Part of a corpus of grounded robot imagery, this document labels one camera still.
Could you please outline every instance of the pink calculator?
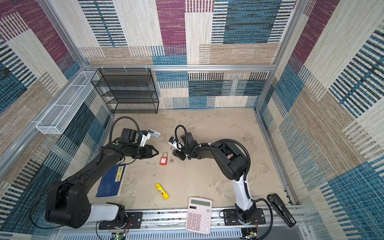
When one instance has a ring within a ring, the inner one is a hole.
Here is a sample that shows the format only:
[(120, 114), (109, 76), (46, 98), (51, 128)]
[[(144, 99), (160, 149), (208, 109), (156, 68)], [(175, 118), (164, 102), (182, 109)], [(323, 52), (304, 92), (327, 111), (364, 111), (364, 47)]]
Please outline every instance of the pink calculator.
[(212, 201), (200, 197), (189, 198), (185, 230), (210, 234), (212, 217)]

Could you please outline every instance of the blue notebook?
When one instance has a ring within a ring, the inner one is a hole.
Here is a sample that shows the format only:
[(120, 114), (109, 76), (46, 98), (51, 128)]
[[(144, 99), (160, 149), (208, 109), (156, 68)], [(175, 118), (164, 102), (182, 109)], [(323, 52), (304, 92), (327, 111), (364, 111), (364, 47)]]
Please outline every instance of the blue notebook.
[(119, 195), (120, 186), (124, 178), (125, 164), (113, 165), (101, 177), (96, 197), (115, 197)]

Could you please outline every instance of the black wire shelf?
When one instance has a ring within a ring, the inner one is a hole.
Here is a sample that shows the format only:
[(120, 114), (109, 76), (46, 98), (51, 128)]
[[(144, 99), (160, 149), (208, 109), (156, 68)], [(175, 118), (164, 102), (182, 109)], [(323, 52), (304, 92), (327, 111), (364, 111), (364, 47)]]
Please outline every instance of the black wire shelf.
[(159, 98), (150, 69), (99, 68), (92, 81), (112, 113), (157, 113)]

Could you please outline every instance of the yellow glue stick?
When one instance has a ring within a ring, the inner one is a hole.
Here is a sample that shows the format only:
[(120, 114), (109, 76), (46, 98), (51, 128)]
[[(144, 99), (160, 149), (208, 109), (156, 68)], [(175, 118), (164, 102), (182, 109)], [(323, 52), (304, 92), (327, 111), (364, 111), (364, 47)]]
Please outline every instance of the yellow glue stick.
[(167, 199), (169, 198), (168, 193), (166, 193), (166, 192), (164, 191), (164, 189), (161, 187), (160, 183), (156, 184), (156, 188), (159, 190), (159, 192), (161, 193), (161, 195), (163, 196), (163, 198), (164, 198), (165, 200), (167, 200)]

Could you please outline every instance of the red wire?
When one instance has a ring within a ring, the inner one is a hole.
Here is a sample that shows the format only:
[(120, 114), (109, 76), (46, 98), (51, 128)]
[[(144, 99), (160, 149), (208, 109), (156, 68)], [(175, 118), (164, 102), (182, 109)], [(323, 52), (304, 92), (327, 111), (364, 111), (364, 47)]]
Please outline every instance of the red wire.
[(129, 220), (129, 223), (128, 223), (128, 225), (125, 227), (123, 234), (125, 233), (125, 231), (126, 231), (127, 229), (128, 229), (127, 233), (128, 233), (129, 230), (131, 229), (131, 220), (130, 220), (130, 219), (128, 219), (128, 220)]
[(257, 234), (257, 231), (258, 231), (259, 226), (258, 226), (258, 224), (257, 224), (256, 218), (253, 218), (253, 219), (255, 220), (255, 223), (256, 223), (256, 234)]

